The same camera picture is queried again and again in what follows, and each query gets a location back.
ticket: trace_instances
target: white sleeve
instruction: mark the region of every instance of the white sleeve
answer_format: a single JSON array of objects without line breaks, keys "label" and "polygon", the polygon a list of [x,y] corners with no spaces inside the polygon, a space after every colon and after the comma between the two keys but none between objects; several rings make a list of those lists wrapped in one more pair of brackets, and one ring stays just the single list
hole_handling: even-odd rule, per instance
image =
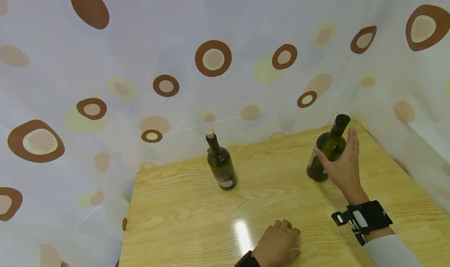
[{"label": "white sleeve", "polygon": [[414,254],[397,235],[369,241],[364,249],[376,267],[421,267]]}]

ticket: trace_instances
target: table surface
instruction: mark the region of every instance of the table surface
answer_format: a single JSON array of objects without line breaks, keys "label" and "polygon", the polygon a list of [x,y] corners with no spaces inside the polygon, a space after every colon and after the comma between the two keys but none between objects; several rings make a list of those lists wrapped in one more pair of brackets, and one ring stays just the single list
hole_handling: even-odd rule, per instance
[{"label": "table surface", "polygon": [[[350,125],[369,197],[384,206],[423,266],[448,266],[449,217],[358,123]],[[302,231],[302,254],[292,266],[371,266],[350,227],[330,217],[347,205],[340,191],[305,173],[317,137],[329,129],[231,150],[238,178],[231,191],[218,187],[205,156],[139,172],[120,267],[231,267],[276,219]]]}]

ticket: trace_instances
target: dark green glass bottle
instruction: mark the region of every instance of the dark green glass bottle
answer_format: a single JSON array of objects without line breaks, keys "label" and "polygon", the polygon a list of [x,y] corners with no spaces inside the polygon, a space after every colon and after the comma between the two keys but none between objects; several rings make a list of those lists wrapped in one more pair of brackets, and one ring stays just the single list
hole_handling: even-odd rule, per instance
[{"label": "dark green glass bottle", "polygon": [[[345,148],[345,139],[342,137],[345,128],[350,122],[350,117],[346,114],[339,114],[334,120],[334,125],[331,131],[323,133],[316,140],[315,148],[322,151],[328,160],[334,162],[342,154]],[[314,154],[311,154],[310,161],[307,167],[308,176],[314,181],[325,181],[328,179],[328,174],[324,172],[322,163]]]},{"label": "dark green glass bottle", "polygon": [[236,174],[233,162],[227,149],[220,147],[217,136],[212,129],[206,131],[206,141],[209,144],[208,164],[220,188],[231,190],[236,186]]}]

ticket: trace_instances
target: wrist-mounted device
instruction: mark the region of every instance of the wrist-mounted device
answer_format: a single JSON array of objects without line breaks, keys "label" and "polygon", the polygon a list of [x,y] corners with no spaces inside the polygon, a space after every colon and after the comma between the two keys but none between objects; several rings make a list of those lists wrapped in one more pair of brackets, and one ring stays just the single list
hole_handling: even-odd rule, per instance
[{"label": "wrist-mounted device", "polygon": [[389,227],[393,223],[378,201],[370,201],[361,205],[347,205],[347,211],[335,212],[331,218],[338,226],[350,223],[353,234],[361,246],[365,244],[362,235]]},{"label": "wrist-mounted device", "polygon": [[260,267],[258,261],[252,256],[252,251],[249,250],[244,256],[234,265],[234,267]]}]

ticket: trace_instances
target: hand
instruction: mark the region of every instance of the hand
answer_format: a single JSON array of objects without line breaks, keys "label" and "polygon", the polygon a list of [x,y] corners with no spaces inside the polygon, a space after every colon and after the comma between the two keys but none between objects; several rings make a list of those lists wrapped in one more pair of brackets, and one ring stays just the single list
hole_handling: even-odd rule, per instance
[{"label": "hand", "polygon": [[359,142],[355,128],[349,129],[347,144],[337,161],[329,161],[318,149],[315,149],[314,152],[330,180],[341,190],[350,205],[368,201],[359,181]]},{"label": "hand", "polygon": [[300,255],[298,235],[300,231],[292,228],[289,221],[276,220],[266,229],[252,256],[261,267],[285,266]]}]

